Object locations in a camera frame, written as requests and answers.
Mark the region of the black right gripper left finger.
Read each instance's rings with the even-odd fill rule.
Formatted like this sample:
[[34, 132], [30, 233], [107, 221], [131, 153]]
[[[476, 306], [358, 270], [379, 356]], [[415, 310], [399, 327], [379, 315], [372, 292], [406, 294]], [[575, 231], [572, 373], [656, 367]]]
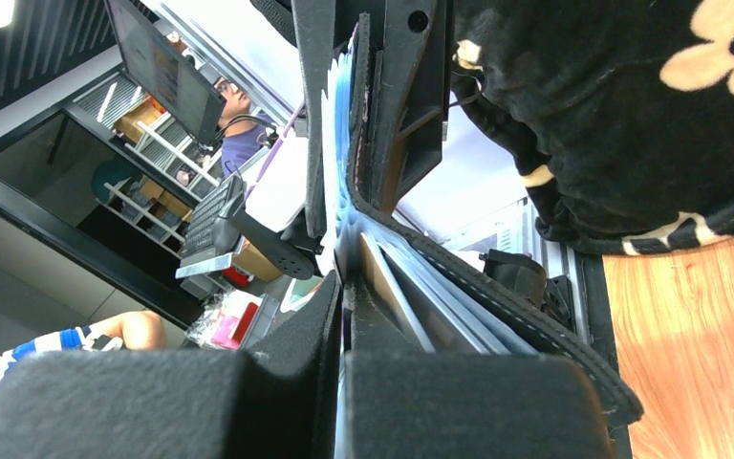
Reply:
[[329, 458], [340, 285], [239, 351], [57, 351], [0, 383], [0, 458]]

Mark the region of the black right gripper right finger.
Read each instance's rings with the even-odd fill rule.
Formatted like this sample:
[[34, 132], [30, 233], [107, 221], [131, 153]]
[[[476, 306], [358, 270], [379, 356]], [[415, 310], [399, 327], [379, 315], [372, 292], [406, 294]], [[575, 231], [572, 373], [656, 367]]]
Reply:
[[349, 283], [344, 356], [348, 458], [611, 458], [602, 406], [572, 361], [429, 354]]

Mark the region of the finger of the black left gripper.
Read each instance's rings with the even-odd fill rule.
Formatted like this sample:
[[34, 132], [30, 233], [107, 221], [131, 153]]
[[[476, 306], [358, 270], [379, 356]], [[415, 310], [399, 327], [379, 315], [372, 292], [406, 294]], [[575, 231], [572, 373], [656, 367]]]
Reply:
[[333, 54], [335, 2], [253, 0], [251, 5], [299, 54], [309, 134], [306, 229], [310, 237], [318, 238], [327, 229], [323, 191], [321, 97]]
[[453, 45], [451, 1], [387, 1], [372, 89], [369, 202], [383, 212], [443, 156]]

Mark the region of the black keyboard on arm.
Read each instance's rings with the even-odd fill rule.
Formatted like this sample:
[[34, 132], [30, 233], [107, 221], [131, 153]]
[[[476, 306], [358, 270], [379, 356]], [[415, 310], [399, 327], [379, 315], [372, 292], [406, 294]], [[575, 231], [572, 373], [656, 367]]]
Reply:
[[240, 175], [225, 178], [210, 191], [192, 212], [182, 250], [182, 261], [175, 273], [177, 279], [195, 275], [189, 267], [233, 252], [239, 245], [240, 232], [227, 216], [230, 206], [243, 197], [245, 182]]

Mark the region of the black leather card holder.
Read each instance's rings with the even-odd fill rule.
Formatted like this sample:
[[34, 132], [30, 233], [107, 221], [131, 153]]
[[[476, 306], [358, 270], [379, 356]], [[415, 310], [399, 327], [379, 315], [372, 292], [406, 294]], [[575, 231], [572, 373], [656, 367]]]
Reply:
[[322, 103], [328, 228], [345, 283], [356, 263], [373, 258], [399, 302], [394, 327], [429, 354], [551, 356], [574, 362], [601, 403], [616, 457], [614, 430], [637, 421], [634, 391], [593, 348], [521, 295], [480, 273], [427, 237], [405, 228], [363, 197], [369, 186], [372, 89], [378, 80], [368, 13], [329, 72]]

